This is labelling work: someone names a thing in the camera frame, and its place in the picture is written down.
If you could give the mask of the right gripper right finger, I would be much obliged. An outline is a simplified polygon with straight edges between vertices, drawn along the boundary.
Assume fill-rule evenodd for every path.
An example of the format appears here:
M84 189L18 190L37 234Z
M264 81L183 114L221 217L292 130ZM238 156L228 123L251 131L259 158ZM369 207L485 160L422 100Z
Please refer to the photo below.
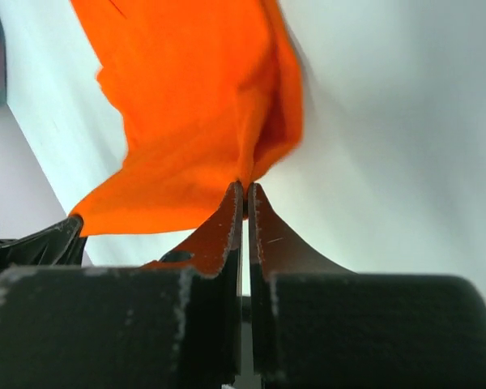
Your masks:
M486 388L486 305L469 281L358 274L248 193L254 368L266 388Z

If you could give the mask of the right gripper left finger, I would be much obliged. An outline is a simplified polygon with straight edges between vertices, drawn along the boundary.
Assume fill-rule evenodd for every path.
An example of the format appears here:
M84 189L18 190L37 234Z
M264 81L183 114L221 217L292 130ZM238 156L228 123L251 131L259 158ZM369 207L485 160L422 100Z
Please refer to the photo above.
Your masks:
M0 388L219 388L241 366L243 190L142 267L0 275Z

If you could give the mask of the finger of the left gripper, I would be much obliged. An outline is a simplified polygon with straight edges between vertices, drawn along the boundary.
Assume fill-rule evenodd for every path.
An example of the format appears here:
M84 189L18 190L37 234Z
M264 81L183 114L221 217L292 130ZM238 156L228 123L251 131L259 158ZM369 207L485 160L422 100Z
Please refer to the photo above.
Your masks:
M0 273L13 266L81 265L87 239L83 219L69 216L18 239L0 239Z

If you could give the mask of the orange t-shirt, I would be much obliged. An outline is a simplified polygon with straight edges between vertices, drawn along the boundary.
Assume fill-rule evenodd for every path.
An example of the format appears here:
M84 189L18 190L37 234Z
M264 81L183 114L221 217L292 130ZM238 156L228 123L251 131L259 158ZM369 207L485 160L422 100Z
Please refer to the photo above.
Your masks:
M300 64L276 1L75 1L121 114L121 168L74 214L84 236L194 229L303 135Z

